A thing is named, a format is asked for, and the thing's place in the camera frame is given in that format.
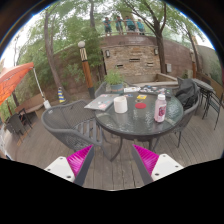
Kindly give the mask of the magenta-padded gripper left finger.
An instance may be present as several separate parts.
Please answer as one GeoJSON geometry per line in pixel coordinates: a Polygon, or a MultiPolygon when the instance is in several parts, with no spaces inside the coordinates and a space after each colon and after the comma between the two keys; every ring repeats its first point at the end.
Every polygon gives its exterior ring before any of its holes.
{"type": "Polygon", "coordinates": [[[68,157],[60,156],[45,171],[82,186],[94,156],[94,146],[89,145],[68,157]]]}

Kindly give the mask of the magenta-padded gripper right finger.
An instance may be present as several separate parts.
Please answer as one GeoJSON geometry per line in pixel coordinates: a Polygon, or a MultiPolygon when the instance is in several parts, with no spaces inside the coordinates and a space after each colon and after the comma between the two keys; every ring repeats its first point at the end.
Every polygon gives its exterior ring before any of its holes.
{"type": "Polygon", "coordinates": [[[132,145],[132,156],[145,185],[183,169],[167,154],[156,154],[141,146],[132,145]]]}

